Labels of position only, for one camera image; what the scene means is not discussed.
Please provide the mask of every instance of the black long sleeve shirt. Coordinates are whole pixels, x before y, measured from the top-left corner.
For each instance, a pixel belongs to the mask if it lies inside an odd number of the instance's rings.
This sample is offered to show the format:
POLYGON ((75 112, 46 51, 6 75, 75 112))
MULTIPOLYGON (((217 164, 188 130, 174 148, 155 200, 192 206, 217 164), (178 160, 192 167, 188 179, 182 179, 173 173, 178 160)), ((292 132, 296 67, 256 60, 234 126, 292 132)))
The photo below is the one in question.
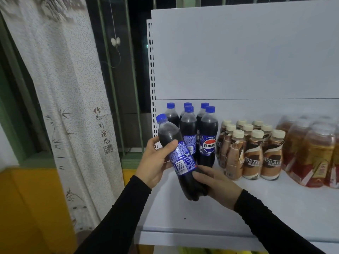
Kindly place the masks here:
MULTIPOLYGON (((135 229, 151 189, 132 176, 99 226, 77 248, 75 254, 128 253, 135 229)), ((324 254, 285 225, 260 200, 243 190, 234 206, 270 254, 324 254)))

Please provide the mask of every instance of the pepsi bottle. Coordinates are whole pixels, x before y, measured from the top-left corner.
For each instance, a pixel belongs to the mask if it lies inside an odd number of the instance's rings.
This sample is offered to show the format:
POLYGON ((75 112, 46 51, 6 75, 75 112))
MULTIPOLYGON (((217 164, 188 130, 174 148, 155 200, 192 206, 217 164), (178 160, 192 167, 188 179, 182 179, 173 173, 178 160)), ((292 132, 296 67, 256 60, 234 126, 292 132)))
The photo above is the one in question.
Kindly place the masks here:
POLYGON ((199 165, 212 167, 214 164, 218 126, 215 107, 207 106, 200 121, 199 165))
POLYGON ((197 140, 197 118, 195 117, 193 106, 186 106, 185 113, 180 120, 181 135, 196 160, 196 140, 197 140))
POLYGON ((182 116, 184 115, 184 113, 185 113, 185 107, 186 106, 192 106, 192 103, 191 102, 185 102, 184 103, 184 110, 181 112, 181 114, 180 114, 180 117, 179 117, 179 121, 181 120, 181 118, 182 118, 182 116))
POLYGON ((179 115, 175 111, 174 102, 167 103, 167 110, 165 111, 165 114, 169 122, 179 127, 179 115))
POLYGON ((196 153, 196 160, 198 160, 198 157, 199 157, 199 144, 200 144, 200 138, 199 138, 199 135, 200 135, 200 121, 201 121, 201 118, 203 115, 205 115, 206 113, 206 107, 209 106, 210 104, 208 102, 202 102, 201 103, 201 106, 200 106, 200 111, 198 112, 197 114, 197 126, 198 126, 198 130, 197 130, 197 147, 196 147, 196 150, 197 150, 197 153, 196 153))
POLYGON ((170 143, 173 140, 178 140, 177 148, 169 155, 170 160, 177 173, 180 186, 187 199, 197 201, 200 196, 206 196, 208 193, 207 186, 199 183, 194 179, 192 171, 202 173, 195 165, 194 159, 185 144, 181 132, 175 124, 167 121, 165 114, 157 116, 159 124, 158 135, 162 146, 170 143))

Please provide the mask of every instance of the white curtain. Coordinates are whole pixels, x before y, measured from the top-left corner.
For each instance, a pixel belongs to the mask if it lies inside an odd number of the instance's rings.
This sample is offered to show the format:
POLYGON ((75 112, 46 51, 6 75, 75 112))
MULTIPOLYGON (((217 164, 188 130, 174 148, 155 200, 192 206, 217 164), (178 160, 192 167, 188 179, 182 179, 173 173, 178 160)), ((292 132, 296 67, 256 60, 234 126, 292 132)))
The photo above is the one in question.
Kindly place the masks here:
POLYGON ((123 189, 85 0, 0 0, 33 79, 75 232, 92 230, 123 189))

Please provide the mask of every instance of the person's left hand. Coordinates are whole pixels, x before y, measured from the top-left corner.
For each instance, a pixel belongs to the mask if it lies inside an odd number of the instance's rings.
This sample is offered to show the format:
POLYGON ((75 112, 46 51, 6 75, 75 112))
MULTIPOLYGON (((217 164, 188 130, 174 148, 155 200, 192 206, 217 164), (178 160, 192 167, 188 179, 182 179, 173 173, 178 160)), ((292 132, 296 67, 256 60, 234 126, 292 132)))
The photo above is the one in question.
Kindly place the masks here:
POLYGON ((151 189, 159 183, 164 170, 173 166, 168 161, 167 155, 178 146, 178 141, 173 140, 165 147, 156 150, 154 145, 158 141, 159 137, 156 136, 147 142, 146 150, 135 172, 135 176, 140 178, 151 189))

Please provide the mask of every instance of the hand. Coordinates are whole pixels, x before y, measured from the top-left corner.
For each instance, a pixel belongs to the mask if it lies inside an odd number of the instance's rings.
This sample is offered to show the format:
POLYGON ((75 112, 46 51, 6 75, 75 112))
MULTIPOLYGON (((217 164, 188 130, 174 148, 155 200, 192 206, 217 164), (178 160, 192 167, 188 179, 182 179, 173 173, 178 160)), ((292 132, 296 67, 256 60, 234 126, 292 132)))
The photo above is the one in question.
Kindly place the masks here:
POLYGON ((178 146, 178 141, 173 140, 165 147, 156 150, 154 145, 158 141, 159 137, 156 136, 147 142, 146 150, 135 172, 135 175, 151 189, 159 183, 164 170, 173 166, 168 161, 167 155, 178 146))
POLYGON ((242 188, 235 184, 223 172, 206 166, 198 166, 205 174, 193 171, 193 177, 200 183, 209 186, 209 196, 227 209, 234 210, 242 188))

